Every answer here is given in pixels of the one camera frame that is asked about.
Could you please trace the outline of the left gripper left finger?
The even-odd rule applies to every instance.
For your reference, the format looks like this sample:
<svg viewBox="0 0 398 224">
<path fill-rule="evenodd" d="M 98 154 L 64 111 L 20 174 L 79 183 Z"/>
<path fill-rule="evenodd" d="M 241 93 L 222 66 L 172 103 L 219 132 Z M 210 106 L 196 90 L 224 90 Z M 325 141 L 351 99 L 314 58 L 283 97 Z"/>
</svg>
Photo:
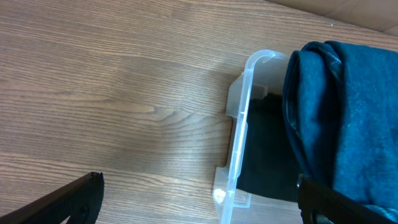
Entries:
<svg viewBox="0 0 398 224">
<path fill-rule="evenodd" d="M 1 217 L 1 223 L 94 224 L 104 197 L 101 172 L 89 172 L 73 182 Z"/>
</svg>

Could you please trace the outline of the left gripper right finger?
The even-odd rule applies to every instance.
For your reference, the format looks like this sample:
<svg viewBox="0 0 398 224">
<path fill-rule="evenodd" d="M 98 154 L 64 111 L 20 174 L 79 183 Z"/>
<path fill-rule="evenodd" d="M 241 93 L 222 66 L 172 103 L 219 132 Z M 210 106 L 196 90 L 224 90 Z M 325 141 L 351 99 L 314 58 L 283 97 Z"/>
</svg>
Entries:
<svg viewBox="0 0 398 224">
<path fill-rule="evenodd" d="M 297 182 L 304 224 L 393 224 L 394 222 L 305 176 Z"/>
</svg>

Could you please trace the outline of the large black cloth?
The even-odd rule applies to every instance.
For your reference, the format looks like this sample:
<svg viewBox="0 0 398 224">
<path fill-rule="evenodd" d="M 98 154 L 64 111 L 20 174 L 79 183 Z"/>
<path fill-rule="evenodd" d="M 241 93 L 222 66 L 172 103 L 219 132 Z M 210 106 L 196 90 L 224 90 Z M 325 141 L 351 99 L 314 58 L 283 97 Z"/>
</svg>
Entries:
<svg viewBox="0 0 398 224">
<path fill-rule="evenodd" d="M 302 173 L 285 132 L 282 97 L 272 93 L 249 102 L 248 130 L 237 188 L 261 197 L 297 201 Z"/>
</svg>

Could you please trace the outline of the blue denim jeans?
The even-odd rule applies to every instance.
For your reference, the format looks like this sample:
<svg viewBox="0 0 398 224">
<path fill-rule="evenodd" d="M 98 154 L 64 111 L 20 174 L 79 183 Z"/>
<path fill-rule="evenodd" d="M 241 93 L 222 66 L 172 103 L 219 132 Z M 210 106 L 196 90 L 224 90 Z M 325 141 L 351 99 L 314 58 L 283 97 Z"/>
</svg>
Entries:
<svg viewBox="0 0 398 224">
<path fill-rule="evenodd" d="M 304 174 L 397 220 L 397 53 L 336 41 L 290 56 L 282 91 Z"/>
</svg>

